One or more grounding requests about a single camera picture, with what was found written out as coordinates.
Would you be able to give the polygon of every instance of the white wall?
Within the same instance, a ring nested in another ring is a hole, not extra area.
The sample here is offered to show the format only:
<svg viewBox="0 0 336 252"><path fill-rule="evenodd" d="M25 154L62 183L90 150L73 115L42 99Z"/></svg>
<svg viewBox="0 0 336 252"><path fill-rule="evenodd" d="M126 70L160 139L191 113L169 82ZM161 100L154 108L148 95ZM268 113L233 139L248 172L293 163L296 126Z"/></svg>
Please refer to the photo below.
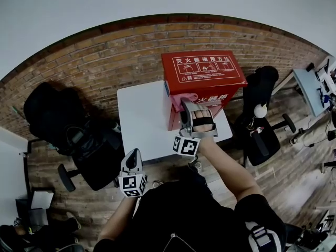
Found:
<svg viewBox="0 0 336 252"><path fill-rule="evenodd" d="M12 225L17 217L15 199L27 197L20 150L0 141L0 225Z"/></svg>
<svg viewBox="0 0 336 252"><path fill-rule="evenodd" d="M27 151L28 140L0 127L0 142L4 142L21 152Z"/></svg>
<svg viewBox="0 0 336 252"><path fill-rule="evenodd" d="M163 13L233 16L296 34L336 55L336 0L0 0L0 79L81 30Z"/></svg>

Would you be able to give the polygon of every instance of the human arm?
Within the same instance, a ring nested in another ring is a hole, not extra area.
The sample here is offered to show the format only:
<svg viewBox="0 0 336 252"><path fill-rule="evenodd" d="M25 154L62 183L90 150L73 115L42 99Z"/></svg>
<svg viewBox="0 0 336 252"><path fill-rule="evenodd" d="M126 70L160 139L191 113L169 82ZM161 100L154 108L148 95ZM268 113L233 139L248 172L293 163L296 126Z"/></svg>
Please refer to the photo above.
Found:
<svg viewBox="0 0 336 252"><path fill-rule="evenodd" d="M192 113L193 119L209 117L206 110ZM209 131L211 125L194 127L195 131ZM218 171L226 187L235 195L237 201L251 194L261 194L261 189L252 175L227 155L211 138L202 138L199 143L200 152L209 160Z"/></svg>
<svg viewBox="0 0 336 252"><path fill-rule="evenodd" d="M116 240L120 236L133 217L137 200L137 197L125 197L121 201L117 210L113 213L99 234L98 241L103 239Z"/></svg>

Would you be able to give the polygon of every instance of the hand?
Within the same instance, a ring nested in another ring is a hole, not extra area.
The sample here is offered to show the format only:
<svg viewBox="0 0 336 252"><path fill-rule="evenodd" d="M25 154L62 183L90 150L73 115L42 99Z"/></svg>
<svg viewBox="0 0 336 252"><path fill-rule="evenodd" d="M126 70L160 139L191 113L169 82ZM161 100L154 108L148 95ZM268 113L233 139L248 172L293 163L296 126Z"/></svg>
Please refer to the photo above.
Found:
<svg viewBox="0 0 336 252"><path fill-rule="evenodd" d="M210 110L195 111L195 112L192 112L191 115L192 115L193 120L196 118L210 117L209 111ZM208 131L211 131L211 129L212 129L212 124L199 125L199 126L193 127L193 130L195 132L208 132ZM214 138L204 137L201 139L199 143L199 148L202 151L202 149L206 148L206 146L209 144L215 144Z"/></svg>
<svg viewBox="0 0 336 252"><path fill-rule="evenodd" d="M191 112L193 120L196 118L204 118L204 117L211 117L210 110L200 110L200 111L195 111ZM206 124L206 125L199 125L199 126L194 126L193 127L195 132L208 132L211 131L212 129L212 124Z"/></svg>

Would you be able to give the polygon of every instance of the black shirt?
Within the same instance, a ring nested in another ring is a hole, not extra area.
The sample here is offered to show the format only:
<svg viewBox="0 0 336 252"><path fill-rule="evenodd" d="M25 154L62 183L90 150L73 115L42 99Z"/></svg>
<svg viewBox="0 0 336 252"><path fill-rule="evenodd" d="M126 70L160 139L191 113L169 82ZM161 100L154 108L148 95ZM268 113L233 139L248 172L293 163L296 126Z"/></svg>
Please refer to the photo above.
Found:
<svg viewBox="0 0 336 252"><path fill-rule="evenodd" d="M99 241L94 252L251 251L249 221L275 231L284 249L285 225L262 195L249 195L232 210L201 182L169 182L145 193L122 236Z"/></svg>

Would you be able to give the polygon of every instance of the wall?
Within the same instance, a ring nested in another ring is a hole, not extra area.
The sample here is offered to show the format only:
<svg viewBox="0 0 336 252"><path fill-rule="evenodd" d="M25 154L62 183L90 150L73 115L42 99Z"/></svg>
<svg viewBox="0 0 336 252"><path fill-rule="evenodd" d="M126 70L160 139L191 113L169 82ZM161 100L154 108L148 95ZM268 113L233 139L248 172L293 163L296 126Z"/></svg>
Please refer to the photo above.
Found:
<svg viewBox="0 0 336 252"><path fill-rule="evenodd" d="M68 37L25 61L24 69L16 68L0 87L0 125L34 138L11 107L22 113L25 100L43 81L74 87L88 110L117 117L117 89L162 79L161 53L204 49L231 50L246 75L275 66L279 81L292 68L319 64L327 55L282 30L228 17L160 15L120 21Z"/></svg>
<svg viewBox="0 0 336 252"><path fill-rule="evenodd" d="M17 217L15 199L26 197L23 157L20 150L0 141L0 225Z"/></svg>
<svg viewBox="0 0 336 252"><path fill-rule="evenodd" d="M28 140L0 127L0 142L10 145L21 152L27 152Z"/></svg>
<svg viewBox="0 0 336 252"><path fill-rule="evenodd" d="M253 20L336 55L336 0L0 0L0 79L29 56L104 23L166 13Z"/></svg>

